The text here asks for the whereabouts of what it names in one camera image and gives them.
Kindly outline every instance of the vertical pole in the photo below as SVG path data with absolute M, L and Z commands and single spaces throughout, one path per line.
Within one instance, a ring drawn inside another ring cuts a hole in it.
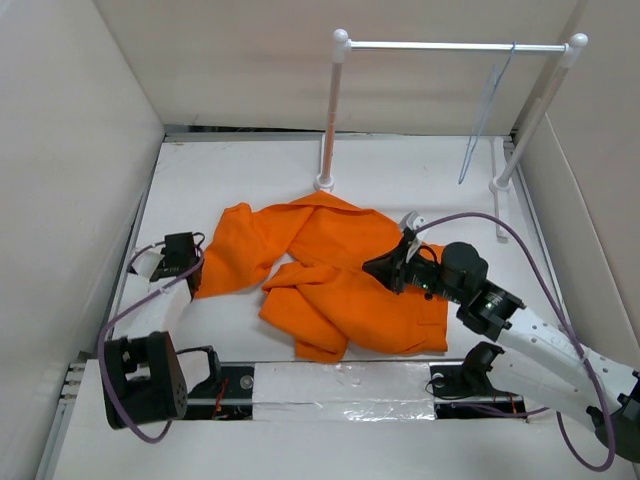
M 574 63 L 578 59 L 580 52 L 587 45 L 587 42 L 588 42 L 588 38 L 584 33 L 576 33 L 569 40 L 569 43 L 566 46 L 566 51 L 564 55 L 560 58 L 558 62 L 558 66 L 556 67 L 555 71 L 551 75 L 551 78 L 549 79 L 549 82 L 547 83 L 547 86 L 545 87 L 544 92 L 540 96 L 540 101 L 537 103 L 534 109 L 534 112 L 531 116 L 531 119 L 529 120 L 529 122 L 525 126 L 524 131 L 520 135 L 518 144 L 516 145 L 516 148 L 513 151 L 513 154 L 511 155 L 509 162 L 507 162 L 507 165 L 505 166 L 502 173 L 499 176 L 496 176 L 489 184 L 489 188 L 494 193 L 497 190 L 502 190 L 502 191 L 509 190 L 510 188 L 509 180 L 511 178 L 511 175 L 513 174 L 513 171 L 518 166 L 518 163 L 522 159 L 522 154 L 526 150 L 527 145 L 529 144 L 529 141 L 533 137 L 533 134 L 536 133 L 536 130 L 538 129 L 538 125 L 540 125 L 540 122 L 542 121 L 542 118 L 544 117 L 545 113 L 547 113 L 547 109 L 549 108 L 549 105 L 551 104 L 553 97 L 555 97 L 556 92 L 562 85 L 562 81 L 564 80 L 564 77 L 567 75 L 567 72 L 569 71 L 569 69 L 574 65 Z
M 344 53 L 349 48 L 349 35 L 345 30 L 338 29 L 333 32 L 335 42 L 333 49 L 333 68 L 331 69 L 331 87 L 329 90 L 329 112 L 327 114 L 327 130 L 324 134 L 324 147 L 322 150 L 322 167 L 316 177 L 314 187 L 316 190 L 333 190 L 335 181 L 331 175 L 331 160 L 333 158 L 333 142 L 336 136 L 336 114 L 338 112 L 338 96 L 340 95 L 340 78 L 342 77 L 342 64 Z

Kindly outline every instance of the white wall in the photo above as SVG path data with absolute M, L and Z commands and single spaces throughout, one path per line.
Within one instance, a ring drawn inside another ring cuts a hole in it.
M 360 40 L 554 43 L 576 0 L 96 0 L 166 124 L 323 129 L 332 32 Z M 360 52 L 338 128 L 468 134 L 504 56 Z M 518 57 L 488 132 L 511 130 L 545 59 Z
M 590 1 L 589 45 L 524 164 L 582 338 L 640 367 L 640 3 Z
M 90 0 L 0 1 L 0 478 L 33 478 L 163 131 Z

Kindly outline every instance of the horizontal white rod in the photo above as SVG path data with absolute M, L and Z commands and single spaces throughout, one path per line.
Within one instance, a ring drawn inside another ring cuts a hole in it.
M 395 51 L 454 51 L 454 52 L 477 52 L 477 53 L 509 53 L 513 44 L 509 43 L 425 43 L 425 42 L 357 42 L 351 40 L 349 47 L 351 51 L 374 51 L 374 50 L 395 50 Z M 562 55 L 566 50 L 566 45 L 518 45 L 515 53 L 524 55 Z

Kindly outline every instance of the orange shirt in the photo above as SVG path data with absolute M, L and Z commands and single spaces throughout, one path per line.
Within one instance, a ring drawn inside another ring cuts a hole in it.
M 259 212 L 240 203 L 224 211 L 205 251 L 197 297 L 261 282 L 288 252 L 296 261 L 262 286 L 260 318 L 295 338 L 297 356 L 336 362 L 350 340 L 389 354 L 445 351 L 445 300 L 427 301 L 413 287 L 395 295 L 362 271 L 401 236 L 381 213 L 324 192 Z

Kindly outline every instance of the white table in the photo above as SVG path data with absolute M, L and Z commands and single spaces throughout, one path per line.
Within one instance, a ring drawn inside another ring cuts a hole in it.
M 334 194 L 394 220 L 418 210 L 427 220 L 463 211 L 493 213 L 488 183 L 504 163 L 502 139 L 479 142 L 463 185 L 457 185 L 466 138 L 348 136 L 335 145 Z M 136 244 L 167 233 L 202 231 L 207 241 L 224 208 L 248 202 L 258 210 L 311 193 L 317 141 L 164 144 Z M 522 195 L 509 196 L 510 224 L 525 237 L 547 281 L 550 273 Z M 517 244 L 498 241 L 492 223 L 458 220 L 436 227 L 428 241 L 472 243 L 489 262 L 489 277 L 549 321 L 551 309 Z M 223 362 L 295 360 L 293 341 L 258 318 L 258 287 L 193 302 L 173 337 L 177 349 L 211 344 Z M 480 338 L 450 308 L 446 353 L 413 360 L 463 358 Z M 345 360 L 393 358 L 351 346 Z M 292 378 L 292 382 L 304 378 Z M 605 457 L 595 438 L 570 425 L 580 451 Z M 348 422 L 177 422 L 159 445 L 109 429 L 99 373 L 89 364 L 66 434 L 56 479 L 91 477 L 216 478 L 591 478 L 564 447 L 547 418 L 516 420 Z M 598 478 L 633 478 L 628 462 Z

